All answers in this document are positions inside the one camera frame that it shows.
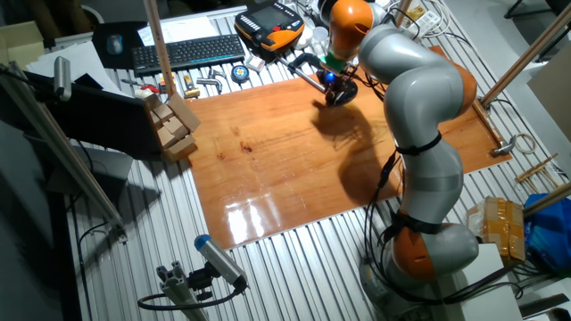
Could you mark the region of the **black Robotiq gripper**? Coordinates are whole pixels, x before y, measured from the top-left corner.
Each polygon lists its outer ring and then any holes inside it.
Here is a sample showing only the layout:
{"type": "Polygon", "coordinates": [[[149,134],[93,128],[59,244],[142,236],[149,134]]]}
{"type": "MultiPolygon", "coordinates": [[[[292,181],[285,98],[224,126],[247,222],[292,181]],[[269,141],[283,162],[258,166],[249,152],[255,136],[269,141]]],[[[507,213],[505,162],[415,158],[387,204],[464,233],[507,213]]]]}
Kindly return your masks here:
{"type": "Polygon", "coordinates": [[[325,102],[327,106],[337,106],[343,103],[343,90],[347,88],[347,80],[343,75],[337,75],[331,70],[319,69],[317,71],[319,83],[326,89],[325,102]]]}

